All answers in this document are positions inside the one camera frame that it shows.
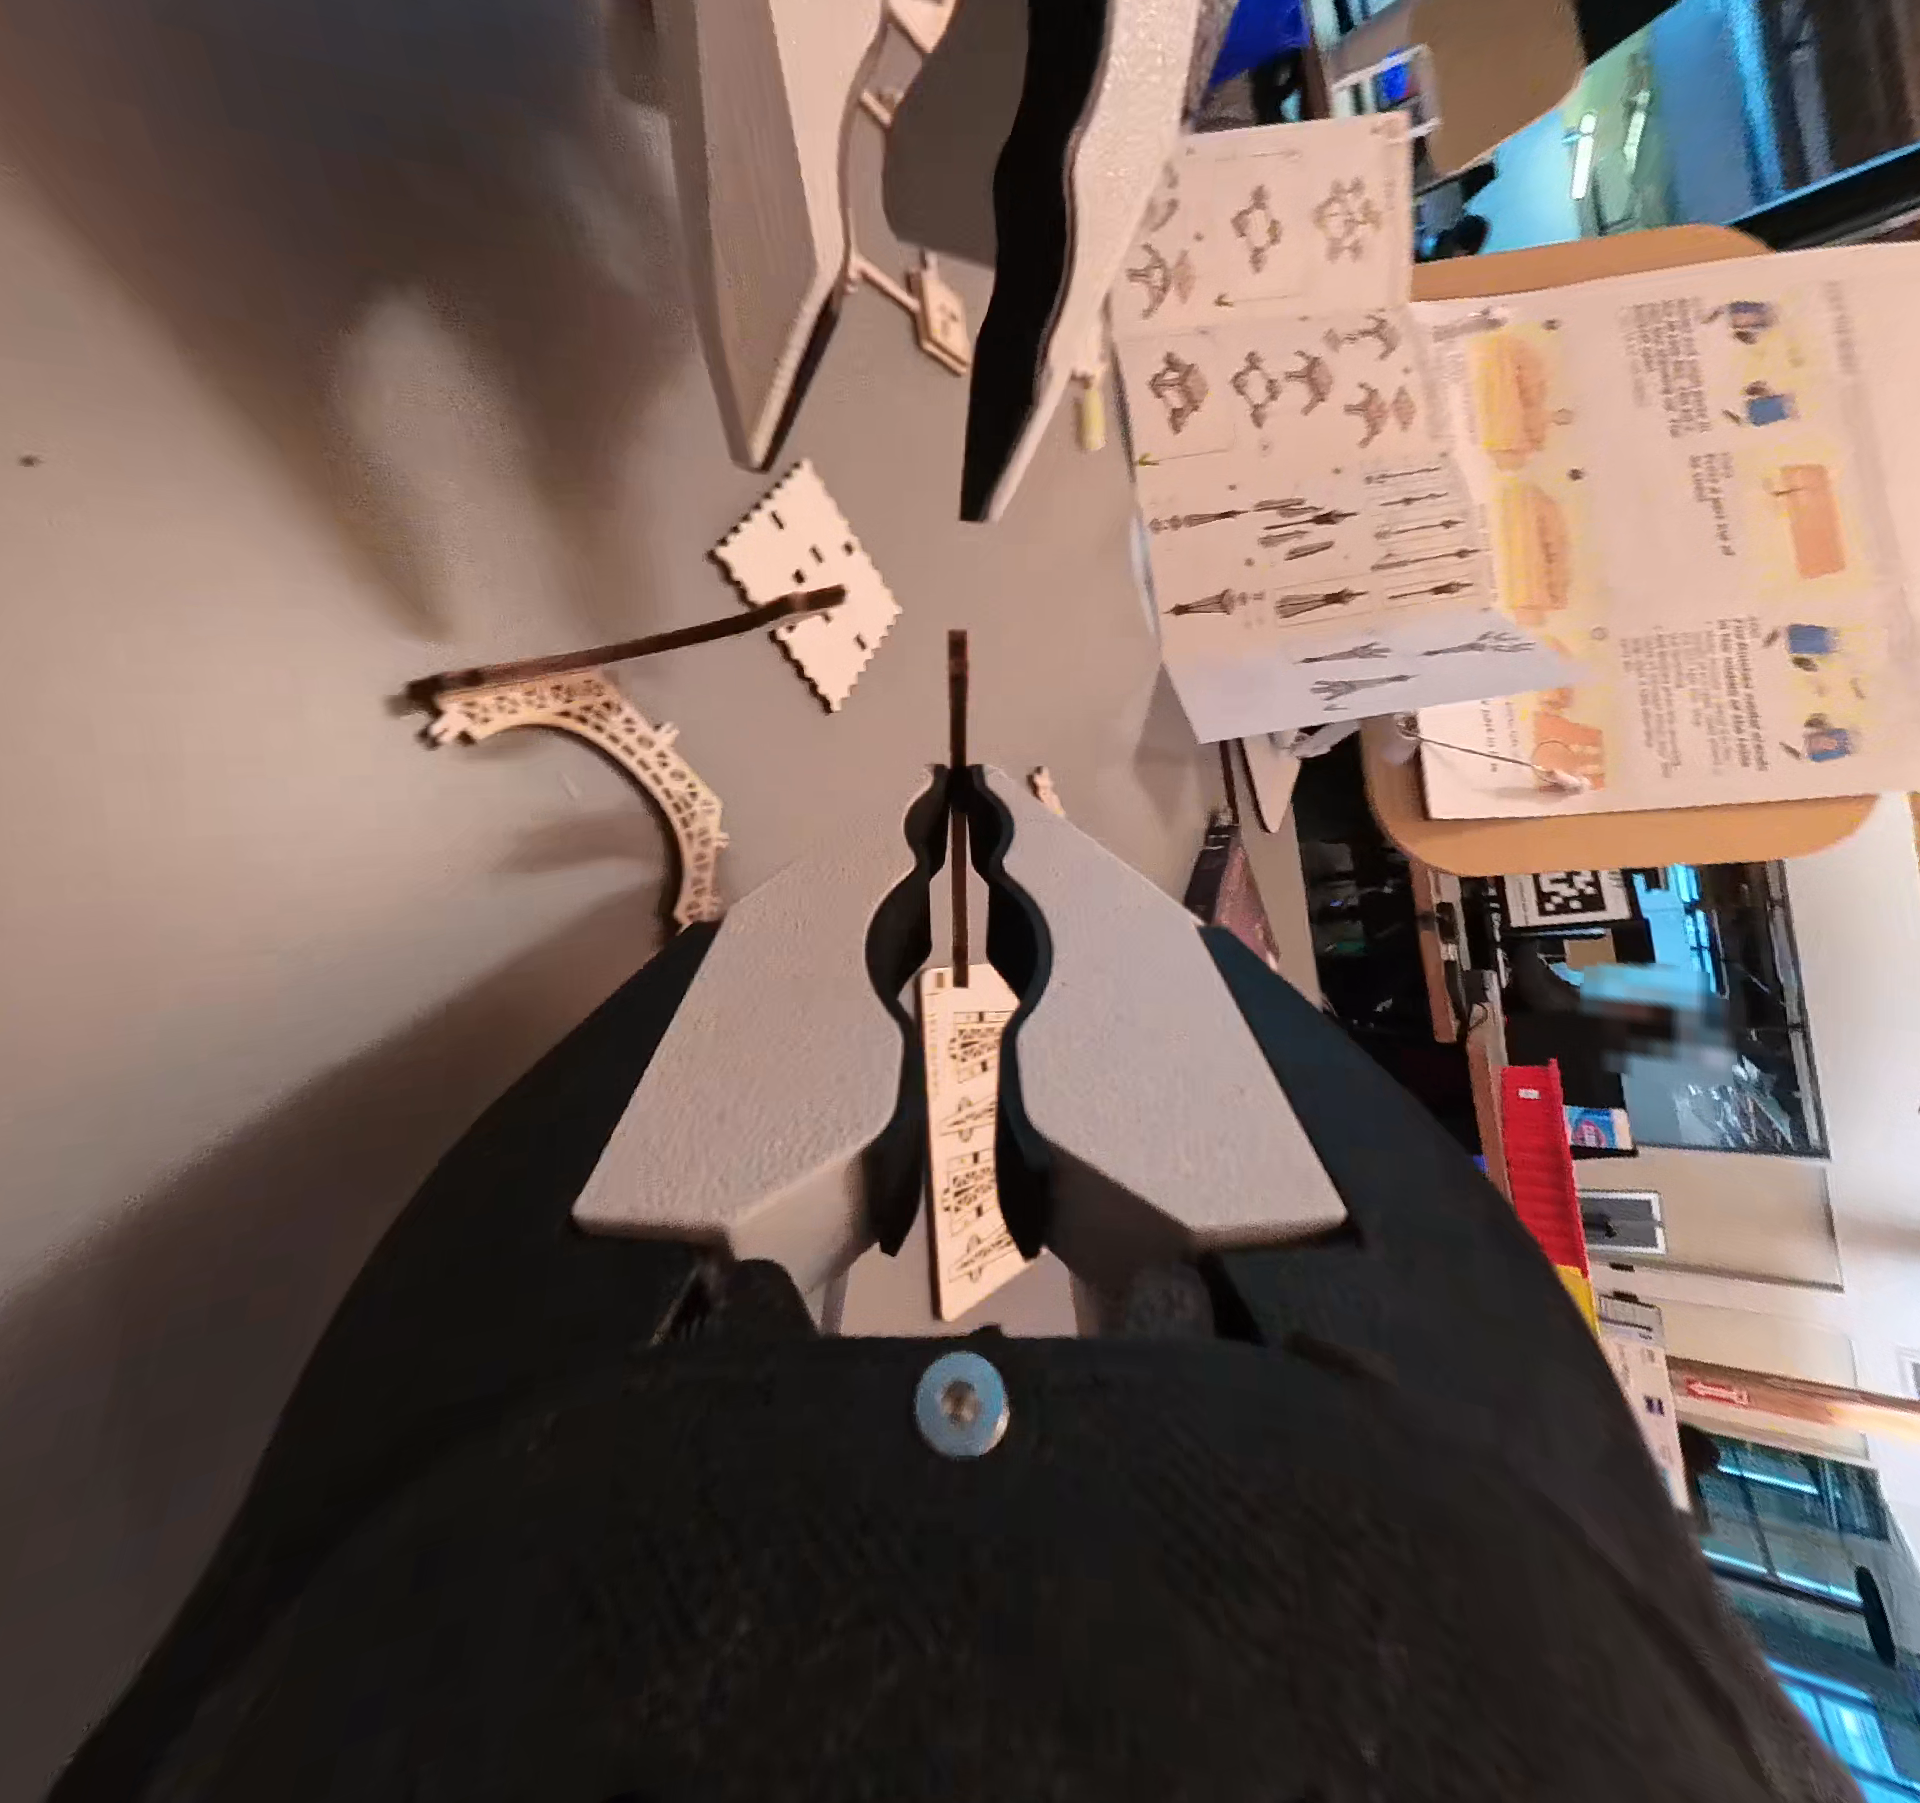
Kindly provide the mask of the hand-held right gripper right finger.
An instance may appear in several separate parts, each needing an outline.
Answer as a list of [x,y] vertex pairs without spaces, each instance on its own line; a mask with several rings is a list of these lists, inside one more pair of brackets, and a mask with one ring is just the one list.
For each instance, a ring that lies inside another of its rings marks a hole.
[[980,960],[1015,999],[995,1179],[1028,1254],[967,1322],[1092,1336],[1141,1271],[1336,1234],[1349,1206],[1194,916],[995,767],[967,768]]

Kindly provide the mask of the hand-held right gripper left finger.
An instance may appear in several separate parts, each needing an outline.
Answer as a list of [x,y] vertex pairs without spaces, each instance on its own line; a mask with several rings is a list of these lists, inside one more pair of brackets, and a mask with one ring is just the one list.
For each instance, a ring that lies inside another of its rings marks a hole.
[[709,931],[570,1205],[592,1239],[773,1262],[828,1336],[920,1336],[903,1271],[926,1174],[917,980],[950,764],[780,868]]

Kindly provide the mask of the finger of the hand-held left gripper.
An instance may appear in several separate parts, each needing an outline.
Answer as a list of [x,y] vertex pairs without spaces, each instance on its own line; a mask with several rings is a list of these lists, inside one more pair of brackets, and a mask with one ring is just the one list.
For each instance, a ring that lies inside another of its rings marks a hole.
[[901,242],[993,273],[957,516],[1004,516],[1068,390],[1236,0],[954,0],[880,163]]
[[730,457],[765,471],[840,314],[883,0],[650,5],[702,356]]

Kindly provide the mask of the grey desk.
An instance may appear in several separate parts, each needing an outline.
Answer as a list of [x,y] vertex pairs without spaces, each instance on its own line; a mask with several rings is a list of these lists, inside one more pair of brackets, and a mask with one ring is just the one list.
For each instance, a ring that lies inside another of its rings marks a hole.
[[421,674],[726,611],[613,0],[4,0],[4,1799],[203,1568],[369,1249],[660,940]]

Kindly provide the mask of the large wooden parts sheet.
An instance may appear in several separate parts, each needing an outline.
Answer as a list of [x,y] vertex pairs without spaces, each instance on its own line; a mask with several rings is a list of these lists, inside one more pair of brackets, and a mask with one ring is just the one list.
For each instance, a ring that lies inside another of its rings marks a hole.
[[984,962],[917,979],[924,1059],[924,1228],[932,1310],[945,1325],[984,1325],[1027,1258],[1005,1223],[995,1164],[1002,1041],[1015,1012]]

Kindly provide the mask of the tan panel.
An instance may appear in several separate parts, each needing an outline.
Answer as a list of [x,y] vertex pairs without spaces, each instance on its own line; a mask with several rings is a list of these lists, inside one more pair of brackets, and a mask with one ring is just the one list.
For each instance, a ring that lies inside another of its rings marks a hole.
[[1573,0],[1408,0],[1406,48],[1423,75],[1438,181],[1556,111],[1588,64]]

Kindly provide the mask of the red storage bin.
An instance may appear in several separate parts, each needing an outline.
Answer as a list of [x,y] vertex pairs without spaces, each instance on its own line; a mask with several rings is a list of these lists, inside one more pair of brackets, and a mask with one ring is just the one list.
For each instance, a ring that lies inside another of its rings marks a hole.
[[1499,1069],[1505,1198],[1565,1283],[1589,1282],[1566,1101],[1553,1064]]

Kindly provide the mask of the printed black-white marker sheet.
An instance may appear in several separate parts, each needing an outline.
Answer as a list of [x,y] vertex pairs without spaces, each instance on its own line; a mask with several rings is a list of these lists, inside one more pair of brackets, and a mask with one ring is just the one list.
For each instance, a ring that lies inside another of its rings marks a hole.
[[1566,934],[1640,920],[1629,875],[1618,871],[1523,873],[1497,884],[1504,927],[1516,933]]

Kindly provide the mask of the square toothed wooden plate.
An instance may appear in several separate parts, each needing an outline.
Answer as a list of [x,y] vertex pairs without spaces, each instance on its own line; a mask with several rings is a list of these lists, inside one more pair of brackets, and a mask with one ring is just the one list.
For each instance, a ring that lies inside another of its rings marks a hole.
[[802,459],[784,471],[710,555],[748,607],[802,592],[846,592],[826,611],[769,627],[823,708],[843,710],[898,624],[900,602],[814,464]]

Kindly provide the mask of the folded black-white instruction sheet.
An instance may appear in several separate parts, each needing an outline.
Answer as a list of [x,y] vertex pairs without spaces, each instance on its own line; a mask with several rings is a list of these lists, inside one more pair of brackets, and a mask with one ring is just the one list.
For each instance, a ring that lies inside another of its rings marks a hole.
[[1188,134],[1120,261],[1148,595],[1202,741],[1574,676],[1499,588],[1410,296],[1410,163],[1400,112]]

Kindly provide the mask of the plywood clipboard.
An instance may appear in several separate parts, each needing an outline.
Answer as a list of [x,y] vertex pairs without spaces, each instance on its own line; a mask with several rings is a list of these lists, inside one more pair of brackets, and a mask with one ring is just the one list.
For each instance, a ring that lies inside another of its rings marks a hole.
[[[1697,267],[1762,255],[1736,229],[1682,225],[1615,239],[1445,259],[1413,273],[1418,304],[1516,296],[1548,287]],[[1881,798],[1796,804],[1667,809],[1647,813],[1545,813],[1523,819],[1428,816],[1416,745],[1389,716],[1356,736],[1368,809],[1380,831],[1413,861],[1460,878],[1499,878],[1573,868],[1629,871],[1660,861],[1764,861],[1816,856],[1850,840]]]

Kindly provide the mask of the colour instruction card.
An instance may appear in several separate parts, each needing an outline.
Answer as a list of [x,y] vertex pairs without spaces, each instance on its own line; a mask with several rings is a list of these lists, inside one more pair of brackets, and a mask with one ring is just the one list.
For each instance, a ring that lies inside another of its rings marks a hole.
[[1416,315],[1499,588],[1574,666],[1418,715],[1429,819],[1915,791],[1914,242]]

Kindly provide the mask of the wooden square frame piece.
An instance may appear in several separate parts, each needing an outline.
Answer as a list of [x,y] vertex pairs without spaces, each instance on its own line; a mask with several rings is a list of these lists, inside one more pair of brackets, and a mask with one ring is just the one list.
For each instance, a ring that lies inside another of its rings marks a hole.
[[[883,38],[898,39],[914,55],[909,78],[931,61],[948,38],[957,0],[880,0]],[[917,249],[916,264],[903,276],[894,276],[868,261],[849,241],[840,274],[843,296],[868,289],[894,304],[912,324],[917,349],[951,376],[965,376],[971,368],[971,335],[962,296],[941,274],[936,255],[928,246]]]

